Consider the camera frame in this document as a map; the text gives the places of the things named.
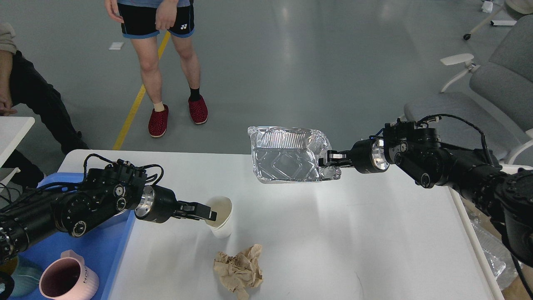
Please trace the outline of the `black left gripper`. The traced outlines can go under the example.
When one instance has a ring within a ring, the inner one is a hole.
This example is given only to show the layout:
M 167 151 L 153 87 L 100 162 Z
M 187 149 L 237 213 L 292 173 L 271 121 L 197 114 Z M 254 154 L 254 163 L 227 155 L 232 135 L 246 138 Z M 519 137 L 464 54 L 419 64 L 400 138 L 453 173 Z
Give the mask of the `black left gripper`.
M 164 223 L 170 217 L 189 220 L 217 220 L 217 212 L 202 203 L 177 201 L 175 193 L 158 185 L 146 185 L 134 210 L 135 217 L 153 223 Z

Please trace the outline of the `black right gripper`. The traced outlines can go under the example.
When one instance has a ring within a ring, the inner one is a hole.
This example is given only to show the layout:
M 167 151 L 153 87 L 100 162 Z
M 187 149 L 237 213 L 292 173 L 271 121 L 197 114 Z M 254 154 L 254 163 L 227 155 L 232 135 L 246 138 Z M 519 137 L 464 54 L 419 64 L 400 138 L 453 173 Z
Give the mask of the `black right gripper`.
M 327 150 L 318 159 L 319 167 L 354 167 L 360 173 L 383 173 L 389 168 L 384 154 L 385 142 L 381 138 L 360 140 L 351 150 Z

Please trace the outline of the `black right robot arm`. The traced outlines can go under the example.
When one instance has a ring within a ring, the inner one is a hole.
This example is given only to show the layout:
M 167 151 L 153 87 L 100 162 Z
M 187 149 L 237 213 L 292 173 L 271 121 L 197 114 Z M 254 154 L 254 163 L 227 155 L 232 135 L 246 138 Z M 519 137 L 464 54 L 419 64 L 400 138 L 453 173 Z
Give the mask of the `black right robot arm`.
M 378 135 L 356 142 L 350 150 L 328 150 L 318 165 L 354 167 L 360 173 L 382 173 L 397 165 L 423 188 L 451 187 L 489 216 L 508 250 L 532 266 L 532 171 L 521 167 L 513 174 L 502 171 L 483 132 L 480 149 L 442 142 L 428 125 L 440 118 L 438 114 L 387 123 Z

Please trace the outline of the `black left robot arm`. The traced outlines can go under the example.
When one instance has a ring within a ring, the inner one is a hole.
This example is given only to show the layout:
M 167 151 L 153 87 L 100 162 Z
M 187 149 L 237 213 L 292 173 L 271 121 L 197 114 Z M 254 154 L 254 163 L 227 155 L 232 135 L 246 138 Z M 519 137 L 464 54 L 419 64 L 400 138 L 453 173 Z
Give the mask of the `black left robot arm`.
M 105 221 L 132 210 L 135 217 L 153 223 L 169 218 L 215 221 L 217 213 L 201 203 L 177 200 L 175 193 L 158 183 L 159 175 L 148 175 L 160 165 L 135 166 L 121 159 L 104 168 L 88 168 L 84 161 L 80 182 L 52 182 L 24 192 L 1 209 L 1 262 L 57 232 L 82 237 Z

